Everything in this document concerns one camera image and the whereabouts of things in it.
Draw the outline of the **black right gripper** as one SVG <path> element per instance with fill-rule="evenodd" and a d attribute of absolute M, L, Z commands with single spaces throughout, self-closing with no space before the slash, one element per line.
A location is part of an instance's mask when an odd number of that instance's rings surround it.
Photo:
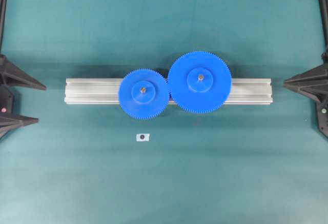
<path fill-rule="evenodd" d="M 290 91 L 306 96 L 319 103 L 316 105 L 318 129 L 327 134 L 327 51 L 322 54 L 323 64 L 304 73 L 286 79 L 283 86 Z M 303 87 L 324 80 L 322 92 Z"/>

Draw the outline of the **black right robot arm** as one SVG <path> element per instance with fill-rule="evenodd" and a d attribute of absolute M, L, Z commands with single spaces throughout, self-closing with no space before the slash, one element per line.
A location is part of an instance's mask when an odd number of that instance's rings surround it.
<path fill-rule="evenodd" d="M 283 86 L 315 102 L 318 130 L 327 136 L 327 0 L 318 1 L 325 43 L 323 64 L 284 80 Z"/>

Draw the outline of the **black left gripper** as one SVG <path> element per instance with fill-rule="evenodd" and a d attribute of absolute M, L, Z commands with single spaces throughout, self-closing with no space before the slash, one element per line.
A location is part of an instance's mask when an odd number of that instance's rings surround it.
<path fill-rule="evenodd" d="M 1 138 L 10 130 L 36 124 L 38 118 L 13 114 L 14 95 L 7 86 L 18 86 L 36 90 L 47 87 L 28 75 L 1 54 Z"/>

